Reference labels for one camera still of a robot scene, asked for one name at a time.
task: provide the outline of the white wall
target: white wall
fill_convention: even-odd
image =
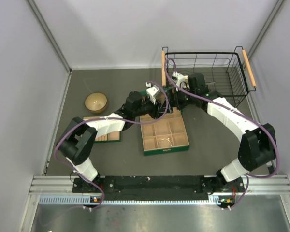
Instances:
[[[290,0],[283,5],[251,59],[257,78],[257,107],[271,123],[281,154],[281,171],[290,179]]]
[[[67,73],[24,0],[0,1],[0,232],[42,174]]]
[[[161,49],[252,46],[276,0],[35,0],[73,68],[161,67]]]

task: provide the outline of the black wire basket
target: black wire basket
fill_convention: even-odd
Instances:
[[[174,59],[179,73],[202,73],[210,90],[218,91],[233,107],[237,107],[249,92],[256,91],[253,77],[252,83],[247,83],[240,55],[235,52],[240,48],[243,50],[243,47],[236,47],[234,52],[169,52],[168,47],[162,49],[165,58]],[[167,71],[170,76],[174,71],[174,64],[170,60]]]

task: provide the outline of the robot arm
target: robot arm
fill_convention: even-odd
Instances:
[[[162,115],[161,111],[165,109],[166,102],[161,104],[157,101],[156,97],[159,93],[160,90],[157,86],[147,89],[145,99],[143,99],[140,92],[131,92],[120,109],[103,117],[104,120],[91,121],[78,127],[63,141],[59,150],[72,164],[76,172],[85,177],[85,179],[93,181],[99,175],[89,158],[95,138],[114,131],[124,131],[132,125],[130,122],[114,118],[135,121],[135,118],[141,115],[149,114],[152,118]],[[82,121],[79,117],[74,118],[61,137]]]
[[[179,73],[173,73],[172,78],[179,86],[186,77]],[[181,96],[183,93],[180,92],[177,92],[177,98],[174,100],[178,108],[184,108],[187,104],[196,104],[197,107],[218,119],[240,141],[238,157],[217,172],[217,177],[222,184],[231,182],[276,158],[274,147],[268,136],[254,123],[234,114],[233,111],[240,114],[241,112],[231,106],[221,94],[217,91],[209,91],[208,85],[205,83],[205,77],[202,74],[189,75],[188,83],[187,91],[230,108],[230,110],[227,110],[214,103],[201,101],[186,94]],[[265,124],[263,127],[276,140],[274,128],[270,124]]]
[[[185,80],[185,76],[178,73],[173,75],[172,78],[178,85]],[[187,91],[211,99],[231,109],[226,110],[213,103],[192,98],[175,88],[167,92],[171,108],[177,107],[181,110],[188,104],[195,104],[197,107],[203,109],[206,113],[222,122],[240,141],[238,158],[217,171],[218,182],[225,185],[275,159],[274,148],[267,135],[255,124],[232,113],[232,111],[239,111],[232,107],[218,92],[209,91],[208,85],[205,83],[205,78],[202,74],[197,73],[188,76],[188,83],[189,87]],[[123,104],[120,109],[104,117],[105,120],[91,121],[83,124],[62,143],[59,150],[73,165],[74,169],[83,177],[92,181],[99,175],[89,159],[95,138],[114,131],[124,131],[132,125],[132,123],[129,122],[116,119],[108,120],[108,118],[124,118],[135,121],[136,117],[145,114],[149,114],[152,118],[158,118],[162,115],[166,107],[166,102],[160,103],[157,101],[157,96],[160,92],[159,88],[149,85],[147,87],[150,88],[147,89],[147,96],[144,100],[141,93],[136,91],[131,92],[126,98],[125,104]],[[63,135],[80,122],[82,122],[82,119],[78,117],[74,118]],[[270,124],[265,124],[264,127],[275,139],[274,128]]]

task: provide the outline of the wooden bowl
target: wooden bowl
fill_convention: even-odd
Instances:
[[[99,92],[89,94],[86,97],[85,106],[89,111],[100,114],[106,109],[107,97],[105,94]]]

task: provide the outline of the gray table surface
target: gray table surface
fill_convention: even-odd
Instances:
[[[56,141],[73,117],[98,116],[84,105],[87,95],[104,93],[108,115],[121,107],[129,92],[146,89],[147,80],[161,83],[161,69],[73,71],[64,103]],[[251,116],[244,100],[238,109]],[[183,152],[144,156],[141,128],[133,125],[121,133],[121,142],[95,144],[90,158],[101,175],[215,175],[237,157],[239,141],[218,120],[195,106],[183,110],[190,149]],[[71,169],[51,157],[47,175],[69,175]],[[268,174],[265,166],[253,172]]]
[[[290,232],[280,196],[246,196],[232,211],[216,205],[105,205],[92,213],[68,208],[39,205],[31,231]]]

